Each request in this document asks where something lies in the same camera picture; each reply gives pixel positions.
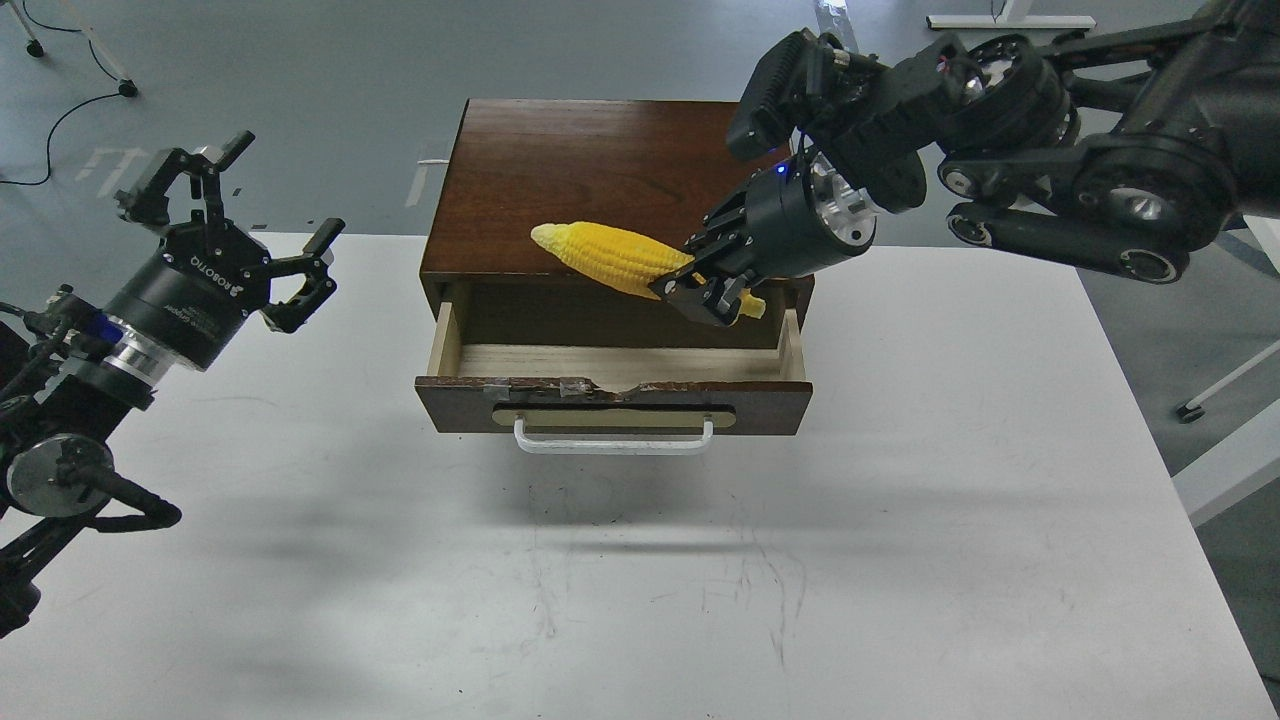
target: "robotic arm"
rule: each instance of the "robotic arm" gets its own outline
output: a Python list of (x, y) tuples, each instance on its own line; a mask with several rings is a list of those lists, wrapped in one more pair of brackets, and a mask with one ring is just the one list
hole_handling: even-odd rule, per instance
[[(169, 150), (131, 191), (116, 193), (123, 218), (161, 240), (105, 307), (70, 286), (44, 311), (0, 304), (38, 338), (28, 347), (0, 324), (0, 515), (13, 507), (44, 518), (0, 548), (0, 637), (27, 624), (40, 600), (32, 579), (81, 530), (151, 530), (182, 518), (115, 473), (106, 447), (129, 410), (151, 405), (165, 372), (174, 364), (207, 369), (255, 310), (273, 331), (292, 333), (337, 290), (328, 250), (340, 219), (326, 220), (301, 255), (271, 259), (223, 215), (219, 176), (252, 141), (242, 132), (219, 154)], [(183, 174), (205, 209), (170, 224), (166, 192)], [(271, 281), (296, 274), (302, 288), (271, 304)], [(99, 516), (111, 500), (138, 514)]]
[[(1074, 74), (1135, 60), (1149, 72)], [(918, 208), (916, 151), (932, 142), (940, 179), (966, 200), (947, 217), (961, 241), (1170, 283), (1235, 213), (1280, 215), (1276, 88), (1271, 0), (1046, 47), (1004, 36), (966, 50), (947, 33), (892, 68), (794, 32), (760, 59), (726, 142), (750, 160), (799, 129), (799, 149), (712, 209), (685, 243), (694, 260), (650, 290), (692, 320), (732, 323), (742, 288), (858, 256), (879, 214)], [(1076, 142), (1078, 108), (1121, 118)]]

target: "white table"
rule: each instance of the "white table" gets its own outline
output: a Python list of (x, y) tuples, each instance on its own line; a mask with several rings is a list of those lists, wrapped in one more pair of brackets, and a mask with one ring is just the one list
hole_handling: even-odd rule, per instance
[(54, 562), (0, 715), (1274, 717), (1074, 270), (877, 249), (799, 437), (548, 457), (431, 428), (420, 250), (165, 378), (113, 448), (186, 518)]

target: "white drawer handle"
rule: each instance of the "white drawer handle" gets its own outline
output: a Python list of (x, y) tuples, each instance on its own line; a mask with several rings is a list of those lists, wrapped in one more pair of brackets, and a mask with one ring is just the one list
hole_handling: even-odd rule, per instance
[(515, 433), (520, 450), (538, 455), (698, 455), (710, 446), (716, 423), (703, 418), (699, 439), (532, 439), (525, 434), (525, 416), (516, 415)]

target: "corn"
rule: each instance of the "corn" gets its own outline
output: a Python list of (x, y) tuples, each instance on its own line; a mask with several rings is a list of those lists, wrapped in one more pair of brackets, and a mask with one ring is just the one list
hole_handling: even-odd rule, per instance
[[(692, 255), (650, 237), (596, 223), (547, 223), (529, 233), (570, 268), (618, 292), (658, 300), (649, 283), (685, 266)], [(764, 301), (744, 290), (742, 314), (764, 315)]]

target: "wooden drawer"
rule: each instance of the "wooden drawer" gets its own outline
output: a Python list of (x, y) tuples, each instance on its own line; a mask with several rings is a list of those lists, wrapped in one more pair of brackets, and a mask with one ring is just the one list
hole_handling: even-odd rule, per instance
[[(726, 102), (472, 100), (421, 278), (436, 316), (416, 388), (440, 432), (794, 434), (813, 387), (800, 327), (812, 278), (758, 288), (763, 319), (685, 320), (577, 275), (530, 238), (593, 220), (678, 246), (745, 179)], [(759, 165), (772, 164), (763, 159)]]

